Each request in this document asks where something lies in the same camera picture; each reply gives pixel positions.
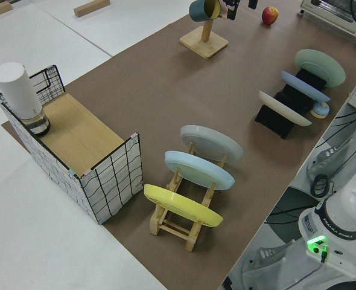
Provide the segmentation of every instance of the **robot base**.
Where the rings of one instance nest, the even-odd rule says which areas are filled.
[[[277,248],[260,248],[243,265],[243,289],[326,290],[339,283],[356,281],[326,264],[321,266],[320,261],[307,256],[306,251],[308,248],[302,238]]]
[[[342,239],[329,232],[315,214],[314,208],[301,213],[299,230],[305,243],[318,237],[325,237],[324,240],[317,239],[316,243],[308,246],[306,249],[308,256],[319,262],[322,258],[322,251],[326,248],[328,257],[325,263],[327,266],[356,278],[356,240]]]

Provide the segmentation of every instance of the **wooden mug tree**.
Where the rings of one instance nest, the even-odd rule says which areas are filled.
[[[229,44],[229,41],[211,31],[212,26],[213,20],[207,20],[203,26],[182,36],[179,42],[204,59],[210,59]]]

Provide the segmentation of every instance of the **plate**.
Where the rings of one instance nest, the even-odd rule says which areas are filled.
[[[324,79],[327,88],[333,88],[346,80],[342,66],[331,56],[317,50],[300,50],[294,57],[296,67],[305,69]]]
[[[319,103],[326,103],[330,100],[329,97],[315,89],[313,86],[310,86],[309,84],[287,73],[286,71],[281,71],[281,79],[292,88],[297,89],[298,91],[309,96],[311,99],[318,101]]]
[[[186,125],[180,129],[183,142],[189,146],[194,143],[193,151],[212,160],[221,161],[227,155],[226,162],[239,160],[244,151],[232,138],[207,127]]]
[[[291,122],[294,122],[295,124],[303,127],[312,124],[312,122],[310,122],[300,114],[296,113],[294,110],[288,108],[286,105],[280,103],[275,98],[272,98],[270,95],[259,91],[258,97],[266,106],[270,107],[272,110],[276,111]]]
[[[145,184],[144,195],[155,204],[208,227],[216,227],[223,221],[222,216],[210,208],[162,187]]]
[[[211,188],[213,182],[217,190],[229,189],[234,178],[221,167],[198,156],[179,151],[167,151],[165,164],[172,171],[179,169],[179,176],[195,184]]]

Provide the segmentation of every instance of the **green light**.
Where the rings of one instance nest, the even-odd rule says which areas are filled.
[[[316,243],[316,242],[319,242],[319,241],[324,242],[325,240],[327,240],[326,236],[319,236],[319,237],[315,237],[315,238],[307,241],[307,244],[312,245],[313,243]]]
[[[310,239],[307,241],[307,246],[308,249],[310,249],[311,252],[314,252],[314,249],[318,246],[324,243],[324,241],[327,240],[326,236],[319,236],[319,237],[314,237],[313,239]]]

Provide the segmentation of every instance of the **wire basket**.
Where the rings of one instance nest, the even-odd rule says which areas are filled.
[[[42,105],[65,92],[55,65],[41,70],[30,79]],[[115,215],[143,189],[139,134],[131,135],[82,176],[77,176],[13,113],[1,93],[0,107],[35,162],[96,223],[102,224]]]

